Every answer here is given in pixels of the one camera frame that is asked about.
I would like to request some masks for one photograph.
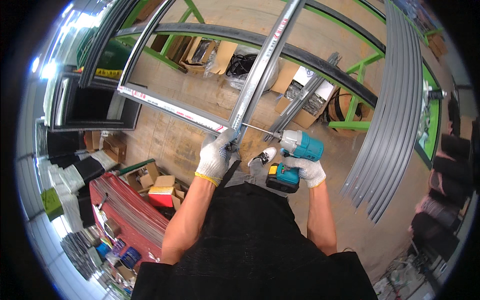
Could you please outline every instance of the forearm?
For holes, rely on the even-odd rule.
[[[161,263],[174,264],[198,239],[215,185],[195,177],[180,209],[170,220],[162,243]]]
[[[307,238],[326,255],[337,252],[335,222],[325,181],[310,189]]]

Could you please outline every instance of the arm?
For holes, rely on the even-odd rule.
[[[227,129],[216,139],[214,136],[205,138],[200,163],[187,196],[165,230],[161,263],[179,262],[185,251],[197,241],[215,187],[227,172],[231,155],[227,145],[234,137],[235,132]]]
[[[298,168],[299,177],[305,180],[310,189],[307,238],[326,255],[336,253],[335,222],[325,183],[326,175],[320,161],[289,156],[283,158],[283,164]]]
[[[335,222],[325,181],[310,189],[307,238],[326,255],[337,253]]]
[[[165,230],[161,263],[177,263],[197,241],[214,190],[215,185],[211,181],[198,176],[193,178],[185,200]]]

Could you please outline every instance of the black shirt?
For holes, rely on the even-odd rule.
[[[142,263],[132,294],[279,298],[377,299],[355,252],[326,256],[300,233],[286,198],[249,183],[216,191],[198,241],[174,265]]]

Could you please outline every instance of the gray pants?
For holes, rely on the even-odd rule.
[[[250,175],[240,171],[235,171],[232,178],[227,182],[225,187],[240,185],[248,182],[275,193],[281,197],[287,197],[287,193],[267,188],[265,181],[267,180],[268,171],[264,168],[262,161],[259,158],[252,160],[250,163]]]

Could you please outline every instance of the teal power drill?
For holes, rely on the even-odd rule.
[[[301,130],[284,130],[282,133],[268,132],[249,124],[243,124],[266,132],[278,139],[284,149],[283,155],[285,156],[317,161],[324,152],[324,144],[321,141],[309,137],[307,133]],[[300,178],[297,168],[285,167],[283,163],[274,163],[270,166],[266,179],[267,187],[285,193],[295,193],[299,188],[299,184]]]

